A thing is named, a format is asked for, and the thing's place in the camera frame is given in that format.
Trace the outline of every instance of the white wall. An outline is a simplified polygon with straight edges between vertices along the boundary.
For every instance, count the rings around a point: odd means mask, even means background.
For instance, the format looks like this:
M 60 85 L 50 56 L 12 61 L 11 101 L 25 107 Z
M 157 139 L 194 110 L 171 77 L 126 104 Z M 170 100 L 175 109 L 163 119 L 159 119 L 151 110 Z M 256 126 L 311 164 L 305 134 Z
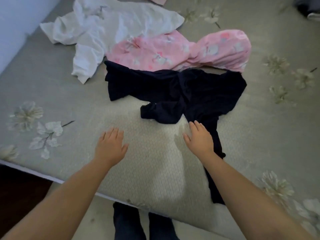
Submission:
M 60 0 L 0 0 L 0 74 Z

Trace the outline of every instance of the person's right arm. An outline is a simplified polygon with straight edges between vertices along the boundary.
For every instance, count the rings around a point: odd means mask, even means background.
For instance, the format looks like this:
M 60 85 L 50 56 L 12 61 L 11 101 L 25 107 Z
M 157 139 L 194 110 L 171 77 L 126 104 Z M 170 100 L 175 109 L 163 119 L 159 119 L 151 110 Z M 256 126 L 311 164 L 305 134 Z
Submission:
M 204 125 L 190 122 L 192 137 L 183 135 L 190 151 L 210 173 L 228 210 L 248 240 L 308 240 L 313 237 L 252 182 L 214 153 Z

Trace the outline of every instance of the dark blue jeans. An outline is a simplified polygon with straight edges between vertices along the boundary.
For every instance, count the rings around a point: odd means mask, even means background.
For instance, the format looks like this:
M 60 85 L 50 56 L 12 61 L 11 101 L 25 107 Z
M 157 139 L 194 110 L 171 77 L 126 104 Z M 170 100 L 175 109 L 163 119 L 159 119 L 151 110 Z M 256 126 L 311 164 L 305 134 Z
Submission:
M 113 204 L 114 240 L 146 240 L 138 209 L 118 202 Z M 179 240 L 172 220 L 149 213 L 150 240 Z

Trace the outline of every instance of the person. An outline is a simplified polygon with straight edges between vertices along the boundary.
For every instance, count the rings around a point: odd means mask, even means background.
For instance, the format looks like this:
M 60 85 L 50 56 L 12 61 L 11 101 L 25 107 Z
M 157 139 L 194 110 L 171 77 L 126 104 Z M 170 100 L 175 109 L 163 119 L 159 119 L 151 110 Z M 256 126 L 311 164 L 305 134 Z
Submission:
M 192 136 L 183 134 L 184 141 L 210 173 L 246 239 L 313 239 L 269 196 L 214 153 L 212 137 L 201 123 L 195 121 L 189 125 Z M 118 128 L 104 132 L 98 140 L 94 158 L 40 202 L 3 239 L 70 240 L 101 181 L 125 157 L 129 145 L 122 145 L 123 137 L 124 132 Z M 115 203 L 116 240 L 145 239 L 137 213 L 137 209 Z M 150 239 L 178 239 L 169 218 L 149 216 Z

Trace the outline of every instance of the pink garment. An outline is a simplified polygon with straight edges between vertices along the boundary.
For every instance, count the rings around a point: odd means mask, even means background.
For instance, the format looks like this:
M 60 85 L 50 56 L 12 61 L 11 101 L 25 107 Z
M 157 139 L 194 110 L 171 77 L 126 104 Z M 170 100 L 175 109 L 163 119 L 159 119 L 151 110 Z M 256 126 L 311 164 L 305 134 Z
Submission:
M 249 60 L 251 44 L 241 30 L 224 30 L 189 42 L 174 30 L 153 38 L 124 40 L 106 54 L 108 60 L 134 70 L 182 70 L 212 66 L 243 72 Z
M 151 1 L 153 1 L 156 4 L 159 4 L 159 5 L 163 6 L 166 3 L 167 0 L 151 0 Z

